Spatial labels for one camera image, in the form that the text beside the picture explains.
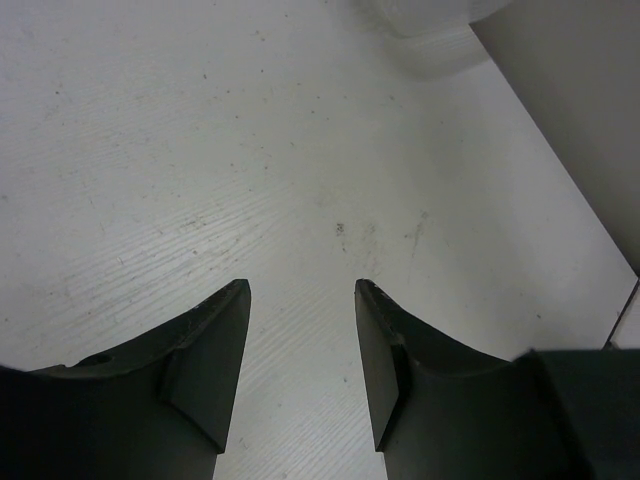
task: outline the white floor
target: white floor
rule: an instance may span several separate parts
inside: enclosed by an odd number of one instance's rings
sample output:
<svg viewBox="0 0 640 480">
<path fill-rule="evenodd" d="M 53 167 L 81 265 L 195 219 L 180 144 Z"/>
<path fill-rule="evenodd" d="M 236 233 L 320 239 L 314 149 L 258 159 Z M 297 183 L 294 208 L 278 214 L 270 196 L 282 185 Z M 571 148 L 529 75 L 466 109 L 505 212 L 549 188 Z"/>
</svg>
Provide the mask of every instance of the white floor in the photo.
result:
<svg viewBox="0 0 640 480">
<path fill-rule="evenodd" d="M 493 63 L 417 82 L 324 0 L 0 6 L 0 362 L 253 290 L 215 478 L 384 479 L 353 284 L 483 351 L 600 347 L 635 276 Z"/>
</svg>

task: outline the white surface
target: white surface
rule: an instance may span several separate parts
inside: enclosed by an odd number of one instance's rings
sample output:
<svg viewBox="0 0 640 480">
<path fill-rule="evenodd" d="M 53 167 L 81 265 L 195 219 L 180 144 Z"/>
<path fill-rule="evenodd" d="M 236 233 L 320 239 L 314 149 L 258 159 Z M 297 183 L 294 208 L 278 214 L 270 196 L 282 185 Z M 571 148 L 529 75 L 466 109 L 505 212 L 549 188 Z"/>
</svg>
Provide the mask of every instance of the white surface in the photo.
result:
<svg viewBox="0 0 640 480">
<path fill-rule="evenodd" d="M 496 67 L 415 83 L 340 15 L 1 4 L 0 362 L 74 363 L 247 277 L 216 479 L 383 479 L 356 278 L 502 357 L 604 343 L 635 276 Z"/>
<path fill-rule="evenodd" d="M 640 348 L 640 290 L 636 292 L 613 336 L 620 348 Z"/>
</svg>

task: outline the gray wall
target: gray wall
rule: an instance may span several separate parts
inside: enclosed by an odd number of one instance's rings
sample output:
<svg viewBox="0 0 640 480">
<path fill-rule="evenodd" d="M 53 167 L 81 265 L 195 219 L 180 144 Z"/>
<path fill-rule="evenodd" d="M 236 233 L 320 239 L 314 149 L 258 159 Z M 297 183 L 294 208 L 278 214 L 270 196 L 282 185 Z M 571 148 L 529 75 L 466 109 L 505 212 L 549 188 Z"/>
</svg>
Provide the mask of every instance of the gray wall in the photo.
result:
<svg viewBox="0 0 640 480">
<path fill-rule="evenodd" d="M 516 0 L 473 27 L 640 272 L 640 1 Z"/>
</svg>

